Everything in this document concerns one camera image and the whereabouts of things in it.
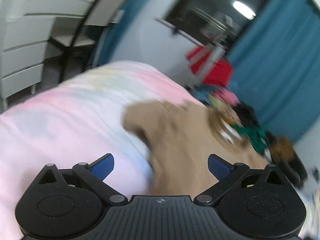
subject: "white chair seat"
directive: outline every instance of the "white chair seat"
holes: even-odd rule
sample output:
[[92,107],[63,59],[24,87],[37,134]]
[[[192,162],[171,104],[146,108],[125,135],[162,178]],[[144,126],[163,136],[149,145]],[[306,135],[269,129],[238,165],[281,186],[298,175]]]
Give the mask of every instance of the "white chair seat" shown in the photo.
[[[70,47],[72,38],[73,38],[73,33],[71,34],[60,34],[60,35],[52,35],[52,39],[55,41],[59,42],[65,47]],[[80,35],[75,44],[73,45],[74,47],[80,47],[80,46],[88,46],[88,45],[93,45],[95,44],[95,41],[90,39],[89,37],[85,35]]]

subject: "white wall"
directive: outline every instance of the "white wall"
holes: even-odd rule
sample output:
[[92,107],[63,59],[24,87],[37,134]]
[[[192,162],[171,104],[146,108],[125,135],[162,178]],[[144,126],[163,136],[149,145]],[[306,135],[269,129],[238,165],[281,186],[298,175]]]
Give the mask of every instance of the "white wall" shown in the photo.
[[120,42],[111,61],[135,60],[150,64],[168,74],[185,63],[185,53],[195,45],[157,22],[163,18],[175,0],[149,0]]
[[315,166],[320,169],[320,118],[318,118],[313,126],[294,145],[294,149],[309,175],[309,180],[305,184],[304,192],[307,194],[311,193],[316,187],[320,188],[311,173],[312,168]]

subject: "pink cloth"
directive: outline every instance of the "pink cloth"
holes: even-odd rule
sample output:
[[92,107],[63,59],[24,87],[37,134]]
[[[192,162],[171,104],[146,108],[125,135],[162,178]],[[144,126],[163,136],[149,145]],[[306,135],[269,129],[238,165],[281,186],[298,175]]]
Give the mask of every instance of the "pink cloth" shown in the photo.
[[232,106],[235,106],[239,103],[237,96],[225,88],[217,90],[213,94],[213,96],[220,99],[221,101],[224,101],[224,102],[232,105]]
[[59,169],[112,153],[104,180],[126,195],[143,195],[152,170],[148,148],[122,127],[128,104],[143,100],[198,103],[150,65],[115,62],[90,70],[0,115],[0,240],[19,240],[14,209],[46,163]]

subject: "dresser drawer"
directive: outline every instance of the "dresser drawer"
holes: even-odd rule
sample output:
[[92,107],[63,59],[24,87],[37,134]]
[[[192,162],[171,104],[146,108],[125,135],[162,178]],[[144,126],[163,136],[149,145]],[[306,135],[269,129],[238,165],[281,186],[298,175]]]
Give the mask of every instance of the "dresser drawer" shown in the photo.
[[25,14],[83,16],[90,5],[88,0],[29,0]]
[[86,14],[92,0],[4,0],[7,18],[26,15],[65,15],[81,17]]
[[24,88],[40,82],[42,68],[43,64],[40,64],[3,78],[0,82],[2,98],[7,98]]
[[42,63],[47,42],[4,52],[0,68],[1,77],[31,65]]
[[47,41],[53,25],[53,17],[24,17],[8,21],[5,28],[3,49],[28,43]]

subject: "pile of clothes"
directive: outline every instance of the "pile of clothes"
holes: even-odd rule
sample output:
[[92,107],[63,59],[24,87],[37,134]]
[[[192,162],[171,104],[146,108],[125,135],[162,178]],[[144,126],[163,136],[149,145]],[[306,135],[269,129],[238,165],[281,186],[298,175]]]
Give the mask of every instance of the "pile of clothes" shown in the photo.
[[266,135],[261,129],[254,109],[243,102],[239,102],[237,96],[225,88],[220,88],[208,95],[210,105],[219,111],[225,111],[232,107],[239,122],[228,122],[229,125],[241,136],[247,136],[254,150],[265,155],[267,148]]
[[257,153],[269,163],[277,165],[295,187],[303,187],[308,174],[287,137],[276,138],[270,131],[265,133],[254,114],[254,109],[239,102],[236,95],[225,88],[212,92],[207,98],[211,107],[221,113],[228,112],[228,116],[232,116],[224,120],[240,136],[246,136]]

